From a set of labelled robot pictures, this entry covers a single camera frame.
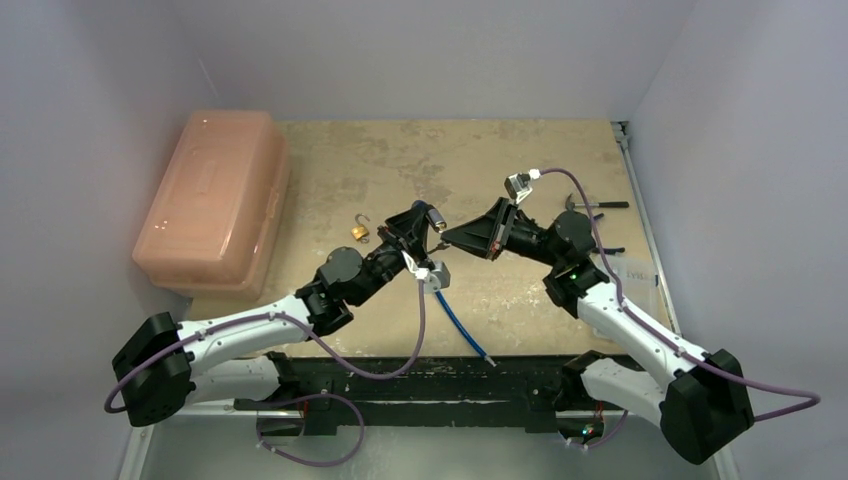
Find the white panel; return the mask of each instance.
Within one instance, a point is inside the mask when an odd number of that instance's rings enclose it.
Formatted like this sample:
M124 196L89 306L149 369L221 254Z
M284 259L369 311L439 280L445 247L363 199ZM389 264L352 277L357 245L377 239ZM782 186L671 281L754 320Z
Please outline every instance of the white panel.
M743 478L848 469L846 20L838 0L698 2L631 125L683 333L824 397L734 442Z
M174 2L222 93L281 119L624 119L695 4Z
M113 478L129 425L101 409L109 362L182 303L130 252L214 98L159 1L0 2L0 65L0 478Z

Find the wooden tabletop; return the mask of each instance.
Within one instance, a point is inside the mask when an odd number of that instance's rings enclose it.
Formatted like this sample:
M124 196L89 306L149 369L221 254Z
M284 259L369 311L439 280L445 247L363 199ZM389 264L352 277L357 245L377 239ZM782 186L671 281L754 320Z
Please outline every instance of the wooden tabletop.
M312 280L340 246L363 256L350 234L363 213L374 232L416 199L439 208L448 228L484 214L506 196L504 178L530 168L571 170L594 201L629 200L606 209L599 222L607 246L651 261L620 150L606 120L410 120L280 122L290 148L292 175L265 288L256 302L196 299L190 319L236 313L270 303ZM575 189L562 175L534 183L521 204L549 225ZM438 241L430 234L430 246ZM490 355L579 354L622 350L596 337L585 323L553 306L542 278L550 267L504 252L490 262L458 249L437 252L451 272L444 295L465 328ZM345 356L406 356L418 334L418 298L411 275L399 275L365 305L353 322L325 340ZM657 319L668 317L657 302ZM432 296L426 299L422 355L475 355ZM314 342L275 348L293 356L325 356Z

